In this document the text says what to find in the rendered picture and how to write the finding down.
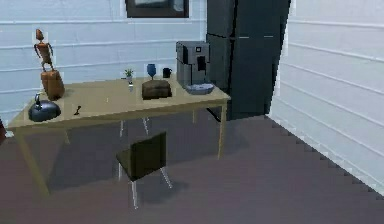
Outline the dark olive chair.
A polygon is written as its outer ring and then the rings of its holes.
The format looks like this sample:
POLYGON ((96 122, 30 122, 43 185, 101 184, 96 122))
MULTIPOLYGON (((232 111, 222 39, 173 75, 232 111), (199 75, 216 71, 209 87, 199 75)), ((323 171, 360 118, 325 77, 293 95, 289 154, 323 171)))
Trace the dark olive chair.
POLYGON ((116 154, 117 178, 125 173, 131 183, 133 207, 138 208, 137 181, 156 171, 160 171, 169 188, 173 184, 168 176, 167 133, 161 132, 145 140, 135 142, 128 149, 116 154))

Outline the brown bread loaf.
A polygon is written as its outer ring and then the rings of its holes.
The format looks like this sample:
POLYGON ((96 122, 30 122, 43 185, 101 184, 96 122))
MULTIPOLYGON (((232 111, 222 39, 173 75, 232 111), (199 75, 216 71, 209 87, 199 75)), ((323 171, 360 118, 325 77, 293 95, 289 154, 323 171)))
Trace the brown bread loaf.
POLYGON ((167 98, 171 96, 171 86, 166 80, 150 80, 142 84, 142 98, 144 100, 167 98))

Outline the grey coffee machine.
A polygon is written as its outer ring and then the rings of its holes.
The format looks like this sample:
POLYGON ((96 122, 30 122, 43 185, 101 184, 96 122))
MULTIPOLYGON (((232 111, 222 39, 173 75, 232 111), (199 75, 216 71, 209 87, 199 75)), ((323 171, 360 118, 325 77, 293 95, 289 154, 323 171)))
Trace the grey coffee machine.
POLYGON ((209 80, 210 45, 204 41, 176 43, 178 83, 191 95, 206 95, 213 91, 209 80))

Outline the black fridge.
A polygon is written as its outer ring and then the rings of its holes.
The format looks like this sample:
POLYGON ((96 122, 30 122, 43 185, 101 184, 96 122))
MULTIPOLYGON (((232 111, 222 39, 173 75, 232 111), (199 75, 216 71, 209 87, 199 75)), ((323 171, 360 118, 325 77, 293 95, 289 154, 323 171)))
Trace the black fridge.
POLYGON ((270 112, 291 0, 207 0, 210 81, 230 96, 220 121, 270 112))

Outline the tan wooden table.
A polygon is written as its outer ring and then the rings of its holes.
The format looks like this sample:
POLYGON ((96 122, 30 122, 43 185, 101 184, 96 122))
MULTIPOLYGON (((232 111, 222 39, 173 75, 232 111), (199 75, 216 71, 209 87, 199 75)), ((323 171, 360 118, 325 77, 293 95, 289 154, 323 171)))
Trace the tan wooden table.
POLYGON ((122 79, 67 84, 66 93, 57 101, 61 115, 57 118, 33 122, 28 118, 28 110, 23 109, 9 124, 7 129, 14 134, 33 180, 42 195, 49 189, 36 160, 29 149, 25 137, 39 132, 59 131, 65 134, 69 129, 83 126, 101 125, 123 120, 155 117, 185 111, 194 112, 201 108, 221 109, 220 131, 225 131, 227 101, 230 97, 219 88, 207 95, 190 95, 174 79, 169 81, 172 96, 155 100, 142 98, 144 78, 133 80, 133 91, 128 82, 122 79), (77 106, 79 115, 73 115, 77 106))

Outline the brown wooden figure statue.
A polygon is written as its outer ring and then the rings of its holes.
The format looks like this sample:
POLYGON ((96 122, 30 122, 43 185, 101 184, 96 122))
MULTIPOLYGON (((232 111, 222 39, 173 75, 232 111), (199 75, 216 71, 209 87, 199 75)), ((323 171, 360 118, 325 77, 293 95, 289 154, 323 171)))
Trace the brown wooden figure statue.
POLYGON ((44 41, 43 32, 35 31, 38 43, 34 45, 36 55, 41 59, 42 73, 40 74, 44 91, 51 101, 63 97, 65 93, 64 83, 58 70, 53 66, 53 48, 50 43, 44 41))

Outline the dark blue kettle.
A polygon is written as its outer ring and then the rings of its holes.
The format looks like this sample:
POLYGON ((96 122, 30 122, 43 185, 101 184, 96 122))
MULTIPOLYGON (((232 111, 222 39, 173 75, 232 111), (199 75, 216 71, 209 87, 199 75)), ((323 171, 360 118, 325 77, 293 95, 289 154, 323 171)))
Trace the dark blue kettle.
POLYGON ((41 100, 39 94, 35 95, 34 103, 28 109, 28 117, 34 122, 51 120, 60 115, 60 107, 49 100, 41 100))

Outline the dark red object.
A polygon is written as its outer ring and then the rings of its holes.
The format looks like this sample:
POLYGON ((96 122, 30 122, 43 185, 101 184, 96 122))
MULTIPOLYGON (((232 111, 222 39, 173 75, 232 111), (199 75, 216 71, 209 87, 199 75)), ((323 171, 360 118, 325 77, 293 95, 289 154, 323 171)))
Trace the dark red object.
POLYGON ((5 130, 5 127, 3 125, 3 122, 0 118, 0 146, 3 144, 3 142, 6 140, 6 130, 5 130))

